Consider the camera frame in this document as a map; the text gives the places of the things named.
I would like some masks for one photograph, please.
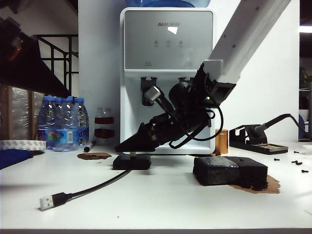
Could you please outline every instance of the glass jar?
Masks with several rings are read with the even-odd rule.
[[[112,110],[107,107],[98,107],[94,124],[94,136],[97,145],[113,144],[115,131]]]

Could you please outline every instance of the plastic wrap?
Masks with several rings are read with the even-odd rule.
[[[43,94],[34,92],[33,111],[34,122],[39,114],[42,104]],[[12,118],[13,118],[13,135],[16,140],[33,139],[31,128],[31,112],[30,112],[29,91],[21,88],[12,87]]]
[[[30,139],[30,116],[27,90],[12,87],[13,139]]]

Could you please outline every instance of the black cable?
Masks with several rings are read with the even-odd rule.
[[[59,193],[59,194],[54,194],[54,195],[51,195],[48,197],[43,197],[40,199],[40,209],[41,209],[41,211],[45,211],[47,209],[63,205],[70,199],[75,199],[79,196],[83,196],[83,195],[89,194],[91,192],[94,192],[100,188],[103,188],[107,185],[110,185],[110,184],[114,183],[115,181],[123,178],[130,171],[131,170],[126,170],[126,171],[120,173],[119,175],[115,176],[114,178],[111,178],[111,179],[105,181],[104,183],[101,183],[101,184],[94,186],[90,189],[85,189],[83,191],[80,191],[80,192],[77,192],[74,194]]]
[[[192,137],[195,137],[198,133],[200,133],[204,128],[206,127],[206,124],[201,124],[198,128],[196,128],[190,135]],[[173,140],[169,142],[169,146],[172,148],[172,149],[178,149],[180,148],[181,146],[185,145],[187,142],[189,142],[190,140],[192,140],[192,138],[190,137],[187,137],[185,138],[181,143],[179,143],[178,145],[174,146],[172,144]]]
[[[124,177],[125,175],[127,175],[130,171],[131,171],[131,170],[124,171],[124,172],[120,173],[119,175],[117,175],[117,176],[115,176],[115,177],[113,177],[113,178],[111,178],[111,179],[105,181],[104,183],[101,183],[101,184],[99,184],[99,185],[97,185],[97,186],[94,186],[94,187],[92,187],[92,188],[90,188],[90,189],[85,189],[85,190],[82,190],[82,191],[80,191],[80,192],[74,193],[74,194],[72,194],[72,197],[80,196],[80,195],[85,195],[85,194],[94,192],[94,191],[96,191],[96,190],[98,190],[98,189],[101,189],[101,188],[103,188],[103,187],[105,187],[105,186],[107,186],[107,185],[110,185],[110,184],[114,183],[115,181],[117,181],[117,180],[123,178],[123,177]]]
[[[196,140],[196,141],[207,141],[207,140],[211,140],[211,139],[215,138],[217,135],[219,135],[219,134],[221,133],[222,129],[223,129],[223,123],[224,123],[223,113],[222,113],[220,107],[218,106],[218,104],[216,103],[216,101],[214,100],[214,98],[210,96],[210,92],[209,92],[209,90],[207,89],[207,86],[206,86],[207,77],[209,77],[209,73],[207,73],[207,75],[205,76],[205,79],[204,79],[204,88],[205,88],[205,91],[206,91],[207,95],[209,95],[209,98],[213,101],[214,105],[215,105],[216,108],[218,109],[218,111],[219,111],[219,113],[220,113],[220,119],[221,119],[220,128],[219,128],[218,132],[216,132],[214,135],[212,135],[212,136],[210,136],[210,137],[207,137],[207,138],[196,138],[196,137],[193,137],[192,135],[188,134],[187,131],[184,130],[183,126],[179,123],[179,121],[178,121],[178,119],[175,117],[175,115],[173,115],[173,114],[171,114],[170,112],[168,112],[168,111],[166,110],[166,108],[165,108],[163,105],[161,105],[161,102],[159,102],[159,101],[157,102],[165,112],[167,112],[170,116],[172,116],[172,117],[175,119],[175,121],[176,121],[177,124],[179,125],[180,129],[183,131],[184,135],[187,136],[187,138],[186,138],[185,140],[188,140],[188,141],[190,141],[190,139],[193,139],[193,140]],[[182,144],[182,142],[181,142],[181,143],[178,144],[177,146],[174,146],[174,145],[172,144],[173,141],[170,141],[169,146],[170,146],[171,148],[173,148],[173,149],[177,149],[177,148],[183,146],[184,144],[186,144],[188,141],[186,141],[186,142],[183,143],[183,144]]]
[[[297,122],[297,120],[296,120],[291,114],[287,114],[287,115],[289,115],[289,116],[287,116],[287,117],[290,117],[290,118],[294,121],[295,125],[297,125],[297,127],[298,127],[302,132],[304,132],[305,136],[308,137],[308,139],[310,139],[310,140],[312,141],[312,137],[299,125],[299,123]]]

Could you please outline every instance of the blue cloth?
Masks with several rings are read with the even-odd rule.
[[[0,150],[0,170],[13,164],[32,158],[34,154],[27,150]]]

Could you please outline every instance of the white wall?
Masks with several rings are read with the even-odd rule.
[[[219,37],[238,0],[211,0]],[[92,135],[98,106],[110,106],[119,121],[119,13],[124,0],[79,1],[80,93],[86,98]],[[241,74],[228,99],[221,104],[224,128],[263,123],[290,113],[298,117],[299,0],[292,0]],[[266,131],[269,142],[295,141],[290,119]]]
[[[13,18],[20,24],[22,32],[28,36],[34,34],[77,34],[78,33],[78,17],[70,6],[64,0],[34,0],[29,8],[13,14],[9,7],[1,9],[1,17]],[[68,51],[68,40],[50,38],[47,39],[54,45],[64,51]],[[50,56],[50,47],[43,43],[40,44],[41,57]],[[73,50],[78,51],[78,39],[73,40]],[[78,59],[73,58],[73,71],[78,71]],[[63,82],[63,62],[55,63],[55,75]],[[73,75],[72,93],[79,96],[78,75]]]
[[[89,114],[90,139],[97,107],[111,107],[119,139],[119,14],[124,0],[79,0],[79,84]]]

